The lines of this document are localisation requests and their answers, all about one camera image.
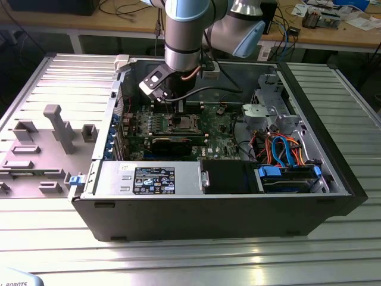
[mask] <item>workbench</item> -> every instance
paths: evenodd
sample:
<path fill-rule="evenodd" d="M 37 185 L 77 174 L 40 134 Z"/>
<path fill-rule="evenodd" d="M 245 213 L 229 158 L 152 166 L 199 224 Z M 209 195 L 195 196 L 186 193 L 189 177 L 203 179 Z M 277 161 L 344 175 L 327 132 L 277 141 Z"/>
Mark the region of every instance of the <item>workbench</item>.
<path fill-rule="evenodd" d="M 280 9 L 283 11 L 285 19 L 291 26 L 301 29 L 296 48 L 323 49 L 331 51 L 350 51 L 350 52 L 374 52 L 381 41 L 381 31 L 372 29 L 363 31 L 342 22 L 337 30 L 335 29 L 305 29 L 302 27 L 302 18 L 289 15 L 292 6 L 300 3 L 298 0 L 280 0 Z M 119 5 L 135 3 L 135 0 L 119 0 Z M 139 3 L 130 7 L 133 11 L 146 5 Z M 67 14 L 48 14 L 33 12 L 13 12 L 8 4 L 7 10 L 18 21 L 24 29 L 31 32 L 41 33 L 63 33 L 70 37 L 73 50 L 76 54 L 85 53 L 80 41 L 80 35 L 110 36 L 121 38 L 146 38 L 154 39 L 154 28 L 157 20 L 155 8 L 148 8 L 135 13 L 135 22 L 132 23 L 116 15 L 108 15 L 100 10 L 96 10 L 90 17 L 67 15 Z M 103 9 L 114 12 L 113 2 L 108 1 Z M 370 5 L 367 13 L 381 13 L 380 7 Z M 14 22 L 0 10 L 0 30 L 8 31 L 8 37 L 13 42 L 13 30 L 19 30 Z M 272 25 L 270 33 L 263 35 L 258 45 L 262 46 L 258 60 L 267 60 L 270 49 L 278 46 L 282 41 L 282 34 L 277 25 Z"/>
<path fill-rule="evenodd" d="M 63 119 L 74 129 L 101 124 L 99 110 L 111 92 L 107 82 L 113 81 L 115 56 L 57 57 L 56 62 L 43 59 L 0 120 L 0 161 L 15 138 L 9 129 L 20 119 L 44 128 L 46 121 L 39 113 L 47 103 L 70 109 Z M 302 86 L 310 93 L 310 103 L 369 196 L 351 214 L 331 217 L 307 237 L 105 243 L 94 239 L 64 196 L 2 195 L 1 264 L 35 273 L 45 286 L 380 285 L 381 121 L 339 71 L 322 64 L 290 67 L 305 80 Z M 74 80 L 67 84 L 70 89 L 50 94 L 62 85 L 62 72 L 82 73 L 102 88 L 86 88 L 86 83 Z M 337 87 L 342 83 L 348 85 L 346 91 Z"/>

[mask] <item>white label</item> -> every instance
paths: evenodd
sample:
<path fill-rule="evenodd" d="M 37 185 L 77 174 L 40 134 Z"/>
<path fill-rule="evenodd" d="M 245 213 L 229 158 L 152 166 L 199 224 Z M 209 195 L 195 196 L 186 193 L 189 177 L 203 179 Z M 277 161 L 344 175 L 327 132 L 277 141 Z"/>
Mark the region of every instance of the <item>white label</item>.
<path fill-rule="evenodd" d="M 33 173 L 10 173 L 12 176 L 33 176 Z"/>
<path fill-rule="evenodd" d="M 134 171 L 136 166 L 136 164 L 131 163 L 120 163 L 119 171 Z"/>

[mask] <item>motherboard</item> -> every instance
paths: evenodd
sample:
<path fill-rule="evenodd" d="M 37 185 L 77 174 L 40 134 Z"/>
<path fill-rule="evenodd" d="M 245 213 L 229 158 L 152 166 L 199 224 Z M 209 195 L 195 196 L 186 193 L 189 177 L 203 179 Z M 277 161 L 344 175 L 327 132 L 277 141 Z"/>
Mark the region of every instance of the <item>motherboard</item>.
<path fill-rule="evenodd" d="M 234 110 L 219 104 L 189 105 L 172 113 L 171 105 L 143 105 L 123 116 L 125 160 L 239 160 L 233 142 Z"/>

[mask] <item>blue cable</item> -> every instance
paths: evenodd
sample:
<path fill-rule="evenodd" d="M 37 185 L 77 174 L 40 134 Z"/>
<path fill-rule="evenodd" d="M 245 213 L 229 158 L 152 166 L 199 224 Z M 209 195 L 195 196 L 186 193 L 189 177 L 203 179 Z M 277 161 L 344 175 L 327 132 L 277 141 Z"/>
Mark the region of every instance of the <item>blue cable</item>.
<path fill-rule="evenodd" d="M 280 55 L 280 58 L 279 58 L 279 61 L 281 61 L 282 58 L 285 56 L 285 51 L 286 51 L 287 44 L 288 44 L 288 36 L 287 36 L 287 31 L 286 31 L 286 28 L 284 27 L 284 25 L 280 24 L 279 22 L 274 22 L 274 23 L 276 23 L 278 26 L 280 26 L 283 29 L 283 32 L 285 33 L 284 35 L 286 38 L 285 48 L 283 49 L 282 54 Z"/>
<path fill-rule="evenodd" d="M 274 138 L 273 142 L 271 143 L 271 152 L 273 153 L 273 157 L 274 159 L 280 164 L 282 165 L 283 168 L 286 167 L 286 165 L 284 164 L 284 162 L 282 162 L 278 156 L 276 155 L 276 150 L 275 150 L 275 143 L 276 141 L 278 140 L 283 140 L 283 143 L 285 143 L 285 150 L 286 150 L 286 157 L 287 157 L 287 161 L 288 163 L 291 165 L 291 166 L 296 166 L 295 164 L 295 161 L 293 160 L 292 156 L 291 156 L 291 148 L 290 148 L 290 145 L 288 144 L 288 141 L 286 140 L 286 138 L 283 138 L 283 137 L 280 137 L 280 136 L 277 136 Z"/>

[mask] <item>metal bracket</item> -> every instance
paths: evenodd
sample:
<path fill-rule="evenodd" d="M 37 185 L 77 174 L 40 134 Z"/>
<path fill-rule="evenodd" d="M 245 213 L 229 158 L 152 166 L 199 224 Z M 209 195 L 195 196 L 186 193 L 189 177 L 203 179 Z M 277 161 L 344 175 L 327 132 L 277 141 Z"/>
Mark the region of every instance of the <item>metal bracket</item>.
<path fill-rule="evenodd" d="M 146 95 L 150 95 L 167 77 L 175 72 L 175 70 L 172 70 L 166 64 L 162 64 L 147 75 L 147 77 L 141 81 L 139 87 Z"/>
<path fill-rule="evenodd" d="M 135 63 L 136 59 L 130 58 L 130 55 L 117 55 L 114 60 L 116 73 L 121 73 L 129 68 L 130 63 Z"/>

